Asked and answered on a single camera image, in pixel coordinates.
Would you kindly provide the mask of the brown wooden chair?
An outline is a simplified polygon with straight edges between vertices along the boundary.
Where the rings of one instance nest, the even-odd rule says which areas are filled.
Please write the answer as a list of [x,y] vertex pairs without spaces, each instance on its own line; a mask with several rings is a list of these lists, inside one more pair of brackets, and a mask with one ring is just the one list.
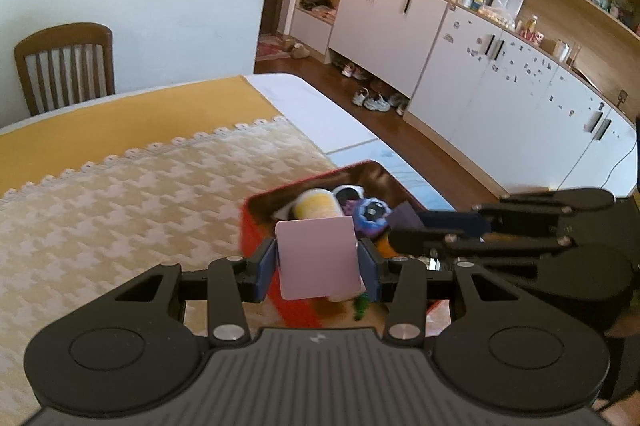
[[99,23],[40,30],[16,44],[14,60],[32,116],[115,93],[113,33]]

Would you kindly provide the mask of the white sneakers on floor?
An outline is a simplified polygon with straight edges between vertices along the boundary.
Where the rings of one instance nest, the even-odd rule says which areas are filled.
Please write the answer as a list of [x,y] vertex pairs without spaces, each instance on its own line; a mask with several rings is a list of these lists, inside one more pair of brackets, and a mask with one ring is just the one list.
[[354,106],[381,113],[394,110],[398,115],[404,115],[409,102],[406,96],[401,93],[393,93],[388,97],[384,97],[373,88],[373,76],[352,62],[347,62],[341,73],[345,78],[356,80],[361,84],[359,90],[352,96],[352,104]]

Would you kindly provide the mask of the red metal tin box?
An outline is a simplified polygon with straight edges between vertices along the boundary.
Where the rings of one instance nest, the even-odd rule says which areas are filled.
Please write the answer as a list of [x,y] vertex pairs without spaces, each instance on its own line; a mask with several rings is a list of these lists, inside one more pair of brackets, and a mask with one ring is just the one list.
[[271,267],[267,302],[288,328],[378,326],[357,319],[352,301],[366,288],[357,240],[367,231],[350,210],[375,199],[389,217],[399,206],[425,206],[378,162],[367,160],[258,193],[241,206],[240,251],[250,256],[265,239],[280,251]]

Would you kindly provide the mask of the yellow white bottle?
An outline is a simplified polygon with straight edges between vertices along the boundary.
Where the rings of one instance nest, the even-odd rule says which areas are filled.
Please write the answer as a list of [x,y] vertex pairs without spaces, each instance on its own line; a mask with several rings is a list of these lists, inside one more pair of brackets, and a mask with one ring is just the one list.
[[299,194],[291,207],[291,215],[300,220],[341,217],[344,213],[331,191],[314,188]]

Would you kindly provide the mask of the white round sunglasses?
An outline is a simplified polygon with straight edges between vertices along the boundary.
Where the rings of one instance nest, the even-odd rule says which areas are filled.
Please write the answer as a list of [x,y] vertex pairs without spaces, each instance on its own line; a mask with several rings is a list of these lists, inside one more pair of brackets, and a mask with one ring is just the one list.
[[[340,203],[342,207],[343,213],[344,213],[344,206],[347,201],[362,199],[364,196],[363,187],[355,186],[355,185],[341,185],[329,191],[331,191],[336,196],[338,203]],[[285,204],[282,207],[282,209],[278,209],[277,211],[275,211],[271,215],[271,217],[274,220],[296,220],[291,215],[291,207],[294,201],[288,204]]]

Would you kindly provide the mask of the purple blue plush toy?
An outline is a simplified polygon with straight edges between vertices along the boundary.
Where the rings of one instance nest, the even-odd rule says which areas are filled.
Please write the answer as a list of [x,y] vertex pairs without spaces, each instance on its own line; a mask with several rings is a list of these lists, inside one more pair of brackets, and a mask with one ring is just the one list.
[[344,213],[352,217],[357,235],[375,238],[387,228],[387,217],[392,211],[382,200],[364,198],[345,203]]

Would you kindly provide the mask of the yellow table runner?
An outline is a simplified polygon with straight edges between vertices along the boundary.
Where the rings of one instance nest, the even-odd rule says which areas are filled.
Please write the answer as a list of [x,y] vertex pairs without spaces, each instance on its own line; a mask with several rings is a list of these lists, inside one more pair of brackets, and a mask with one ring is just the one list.
[[96,99],[4,127],[1,191],[177,137],[270,120],[279,111],[242,75]]

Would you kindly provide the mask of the white wall cabinet unit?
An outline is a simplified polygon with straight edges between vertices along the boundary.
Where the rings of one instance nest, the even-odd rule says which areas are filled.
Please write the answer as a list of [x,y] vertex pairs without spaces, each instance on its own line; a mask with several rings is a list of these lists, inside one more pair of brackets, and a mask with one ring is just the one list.
[[636,189],[639,0],[327,0],[292,32],[496,194]]

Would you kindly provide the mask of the pink rectangular pad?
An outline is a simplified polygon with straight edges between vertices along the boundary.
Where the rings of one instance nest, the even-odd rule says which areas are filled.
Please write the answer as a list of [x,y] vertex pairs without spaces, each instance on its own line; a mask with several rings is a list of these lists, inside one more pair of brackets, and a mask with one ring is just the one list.
[[350,217],[280,221],[274,233],[286,301],[327,297],[341,302],[364,291]]

